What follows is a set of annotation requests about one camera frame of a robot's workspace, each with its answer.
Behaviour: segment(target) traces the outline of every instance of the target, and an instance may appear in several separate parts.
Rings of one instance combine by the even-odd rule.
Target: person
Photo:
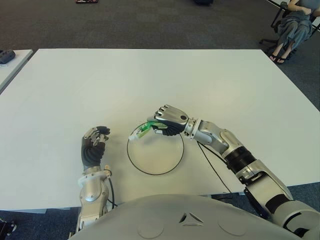
[[[310,16],[320,17],[320,0],[291,0],[287,9],[291,12],[278,26],[280,35],[278,46],[269,56],[278,65],[286,61],[293,49],[310,38],[312,34]],[[287,49],[279,57],[278,54],[284,46],[287,46]]]

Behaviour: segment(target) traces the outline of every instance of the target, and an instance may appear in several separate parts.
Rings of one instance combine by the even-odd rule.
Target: black cable
[[[132,133],[131,133],[130,135],[132,135],[132,134],[135,132],[136,129],[140,128],[141,126],[143,126],[143,125],[146,124],[146,123],[147,123],[147,122],[144,122],[144,123],[140,124],[139,126],[137,126],[137,127],[132,131]],[[131,158],[130,158],[130,154],[129,154],[129,142],[130,142],[130,140],[129,140],[129,139],[128,139],[128,142],[126,143],[126,154],[127,154],[128,158],[129,158],[130,162],[132,163],[132,165],[133,165],[136,169],[138,169],[139,171],[141,171],[141,172],[143,172],[143,173],[145,173],[145,174],[152,175],[152,176],[159,176],[159,175],[167,174],[167,173],[171,172],[173,169],[175,169],[175,168],[179,165],[179,163],[181,162],[181,160],[182,160],[182,158],[183,158],[183,156],[184,156],[184,154],[185,154],[185,142],[184,142],[184,139],[183,139],[183,137],[181,136],[181,134],[179,134],[179,136],[180,136],[181,141],[182,141],[182,154],[181,154],[181,158],[180,158],[179,162],[174,166],[174,168],[170,169],[170,170],[167,171],[167,172],[163,172],[163,173],[160,173],[160,174],[152,174],[152,173],[149,173],[149,172],[145,172],[145,171],[143,171],[142,169],[140,169],[139,167],[137,167],[137,166],[134,164],[134,162],[131,160]]]
[[[115,208],[115,192],[114,192],[114,186],[112,185],[112,181],[111,181],[111,178],[109,177],[109,183],[110,183],[110,188],[111,188],[111,194],[112,194],[112,209]]]
[[[218,154],[216,154],[214,151],[212,151],[210,148],[206,147],[205,145],[203,145],[202,143],[198,142],[198,144],[200,144],[201,146],[203,146],[205,149],[207,149],[209,152],[211,152],[212,154],[214,154],[217,158],[219,158],[225,165],[227,165],[227,162],[222,158],[220,157]]]
[[[108,201],[113,204],[113,202],[112,202],[109,198],[108,198]],[[115,205],[116,207],[118,207],[117,204],[114,204],[114,205]]]
[[[200,142],[198,142],[198,141],[196,141],[197,143],[198,143],[198,146],[199,146],[199,148],[201,149],[201,152],[203,153],[203,155],[204,155],[204,157],[205,157],[205,159],[208,161],[208,163],[210,164],[210,166],[211,166],[211,168],[213,169],[213,171],[215,172],[215,174],[218,176],[218,178],[220,179],[220,181],[222,182],[222,184],[225,186],[225,188],[226,189],[228,189],[228,191],[229,191],[229,193],[230,194],[232,194],[232,192],[230,191],[230,189],[227,187],[227,185],[225,184],[225,182],[221,179],[221,177],[219,176],[219,174],[217,173],[217,171],[216,171],[216,169],[214,168],[214,166],[212,166],[212,164],[211,164],[211,162],[209,161],[209,159],[208,159],[208,157],[207,157],[207,155],[205,154],[205,151],[202,149],[202,147],[201,147],[201,143]]]

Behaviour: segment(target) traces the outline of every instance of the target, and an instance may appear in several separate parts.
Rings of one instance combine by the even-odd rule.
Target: circular line
[[[139,126],[137,126],[137,127],[132,131],[132,133],[130,134],[130,136],[135,132],[136,129],[140,128],[142,125],[144,125],[144,124],[146,124],[146,123],[147,123],[147,122],[144,122],[144,123],[140,124]],[[183,156],[184,156],[184,153],[185,153],[185,143],[184,143],[184,139],[182,138],[182,136],[181,136],[180,133],[179,133],[179,135],[180,135],[180,138],[181,138],[181,141],[182,141],[182,155],[181,155],[181,158],[180,158],[179,162],[174,166],[174,168],[170,169],[169,171],[166,171],[166,172],[163,172],[163,173],[158,173],[158,174],[153,174],[153,173],[145,172],[145,171],[141,170],[140,168],[138,168],[138,167],[132,162],[132,160],[131,160],[131,158],[130,158],[130,155],[129,155],[129,150],[128,150],[129,142],[130,142],[129,139],[128,139],[128,142],[126,143],[126,154],[128,155],[128,158],[129,158],[130,162],[132,163],[132,165],[133,165],[136,169],[138,169],[139,171],[141,171],[141,172],[143,172],[143,173],[145,173],[145,174],[152,175],[152,176],[159,176],[159,175],[167,174],[167,173],[171,172],[173,169],[175,169],[175,168],[179,165],[179,163],[181,162],[181,160],[182,160],[182,158],[183,158]]]

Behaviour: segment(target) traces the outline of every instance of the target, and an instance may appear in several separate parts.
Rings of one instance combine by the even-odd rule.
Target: floor
[[[270,24],[278,8],[266,0],[214,0],[211,6],[192,0],[7,0],[0,1],[0,9],[1,49],[265,49],[260,39],[277,38]],[[319,42],[316,32],[280,66],[318,110]],[[320,211],[320,183],[290,190],[295,199]],[[245,196],[232,196],[222,201],[254,213]],[[0,211],[0,217],[18,224],[8,240],[65,240],[75,230],[78,210]]]

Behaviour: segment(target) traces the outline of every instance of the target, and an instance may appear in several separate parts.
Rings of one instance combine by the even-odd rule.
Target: green object
[[[149,132],[149,130],[152,128],[152,126],[157,126],[159,129],[166,129],[167,128],[167,126],[161,122],[148,121],[145,124],[143,124],[142,126],[140,126],[137,129],[137,131],[135,131],[133,134],[135,134],[140,139]]]

